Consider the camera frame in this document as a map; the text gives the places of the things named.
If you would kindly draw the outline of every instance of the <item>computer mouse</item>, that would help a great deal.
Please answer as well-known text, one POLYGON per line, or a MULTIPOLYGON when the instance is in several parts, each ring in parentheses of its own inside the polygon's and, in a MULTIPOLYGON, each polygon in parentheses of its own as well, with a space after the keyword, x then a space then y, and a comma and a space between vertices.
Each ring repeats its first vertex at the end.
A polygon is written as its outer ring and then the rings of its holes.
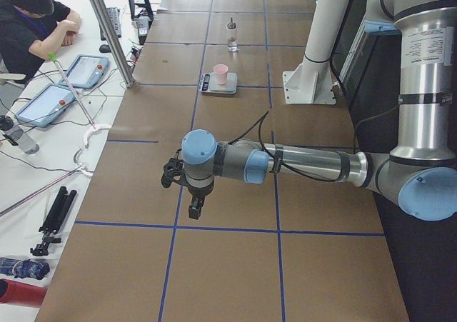
POLYGON ((109 53, 109 52, 111 52, 111 49, 109 48, 109 45, 103 44, 103 45, 100 45, 99 51, 100 51, 100 53, 109 53))

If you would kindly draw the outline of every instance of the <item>black shirt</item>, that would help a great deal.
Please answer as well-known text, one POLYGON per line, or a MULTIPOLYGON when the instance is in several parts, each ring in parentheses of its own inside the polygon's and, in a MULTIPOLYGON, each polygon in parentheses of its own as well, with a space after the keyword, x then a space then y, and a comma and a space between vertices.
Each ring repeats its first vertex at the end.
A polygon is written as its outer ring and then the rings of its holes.
POLYGON ((38 71, 44 60, 29 53, 35 40, 44 40, 70 14, 70 8, 54 1, 52 15, 30 19, 15 9, 9 0, 0 0, 0 54, 8 71, 25 74, 27 82, 38 71))

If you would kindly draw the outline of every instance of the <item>digital scale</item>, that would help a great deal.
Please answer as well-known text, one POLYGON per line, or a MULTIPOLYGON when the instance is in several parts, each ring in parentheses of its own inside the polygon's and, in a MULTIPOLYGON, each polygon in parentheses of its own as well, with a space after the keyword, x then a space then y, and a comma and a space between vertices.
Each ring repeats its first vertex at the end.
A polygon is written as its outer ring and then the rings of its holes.
POLYGON ((46 127, 62 114, 74 95, 66 86, 48 84, 16 114, 20 122, 46 127))
POLYGON ((233 95, 236 93, 237 81, 238 77, 233 72, 227 73, 227 82, 223 85, 217 83, 214 73, 202 74, 199 82, 199 91, 203 94, 233 95))
MULTIPOLYGON (((92 89, 104 75, 109 60, 105 56, 80 54, 65 72, 71 85, 77 89, 92 89)), ((59 85, 66 86, 64 79, 59 85)))

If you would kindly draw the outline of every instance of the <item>warning label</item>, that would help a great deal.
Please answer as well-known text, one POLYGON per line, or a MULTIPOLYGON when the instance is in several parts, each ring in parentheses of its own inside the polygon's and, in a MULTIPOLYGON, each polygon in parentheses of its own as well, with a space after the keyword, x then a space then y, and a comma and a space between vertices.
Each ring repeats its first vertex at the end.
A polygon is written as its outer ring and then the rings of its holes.
POLYGON ((454 28, 446 27, 404 35, 401 44, 401 68, 452 63, 454 28))

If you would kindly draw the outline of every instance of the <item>clear bottle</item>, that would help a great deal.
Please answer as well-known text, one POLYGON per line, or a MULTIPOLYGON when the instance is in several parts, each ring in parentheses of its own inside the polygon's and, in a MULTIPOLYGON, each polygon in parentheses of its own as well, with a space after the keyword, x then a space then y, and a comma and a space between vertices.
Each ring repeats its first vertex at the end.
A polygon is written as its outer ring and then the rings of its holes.
POLYGON ((227 47, 229 51, 238 51, 238 40, 236 39, 236 23, 233 22, 233 17, 227 23, 227 47))
POLYGON ((12 145, 18 146, 25 154, 33 154, 40 149, 40 146, 21 127, 14 124, 11 117, 0 116, 0 129, 4 131, 4 136, 12 145))

